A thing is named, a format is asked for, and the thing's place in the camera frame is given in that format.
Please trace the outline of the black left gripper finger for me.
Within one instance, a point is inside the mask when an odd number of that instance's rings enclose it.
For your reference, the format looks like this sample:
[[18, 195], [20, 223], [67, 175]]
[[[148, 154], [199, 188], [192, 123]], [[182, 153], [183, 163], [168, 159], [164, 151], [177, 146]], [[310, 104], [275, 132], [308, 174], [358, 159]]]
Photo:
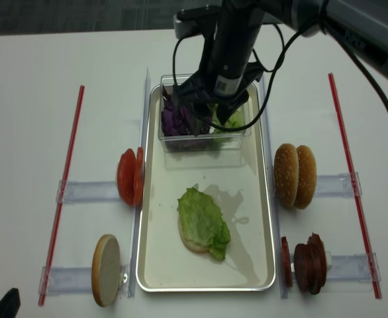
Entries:
[[218, 104], [217, 108], [217, 117], [222, 124], [229, 119], [229, 117], [237, 110], [231, 109], [227, 105]]

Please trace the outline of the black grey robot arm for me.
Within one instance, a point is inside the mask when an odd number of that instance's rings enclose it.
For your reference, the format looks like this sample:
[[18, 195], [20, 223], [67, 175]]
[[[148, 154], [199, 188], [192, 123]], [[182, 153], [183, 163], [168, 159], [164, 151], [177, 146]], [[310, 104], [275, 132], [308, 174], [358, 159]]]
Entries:
[[[219, 6], [180, 11], [174, 27], [178, 40], [202, 35], [199, 69], [175, 83], [174, 102], [188, 116], [191, 133], [218, 118], [225, 131], [230, 116], [248, 100], [248, 86], [265, 67], [251, 62], [265, 18], [271, 16], [295, 36], [329, 34], [361, 68], [369, 63], [388, 79], [387, 1], [223, 1]], [[388, 98], [380, 95], [387, 113]]]

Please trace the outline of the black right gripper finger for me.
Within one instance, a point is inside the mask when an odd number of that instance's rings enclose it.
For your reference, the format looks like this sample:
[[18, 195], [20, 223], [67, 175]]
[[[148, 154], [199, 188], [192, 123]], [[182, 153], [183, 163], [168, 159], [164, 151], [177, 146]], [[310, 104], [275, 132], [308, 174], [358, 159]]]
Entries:
[[207, 104], [194, 104], [192, 117], [192, 134], [209, 134], [210, 122], [213, 119], [213, 113]]

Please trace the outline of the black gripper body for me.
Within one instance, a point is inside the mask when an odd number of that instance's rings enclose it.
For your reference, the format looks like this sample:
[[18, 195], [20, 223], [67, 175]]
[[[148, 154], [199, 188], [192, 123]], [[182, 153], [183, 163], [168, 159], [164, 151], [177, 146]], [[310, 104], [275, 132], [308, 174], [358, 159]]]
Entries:
[[217, 103], [237, 109], [248, 100], [246, 88], [260, 77], [262, 69], [249, 64], [262, 26], [257, 1], [223, 1], [215, 32], [204, 38], [199, 69], [175, 86], [186, 105]]

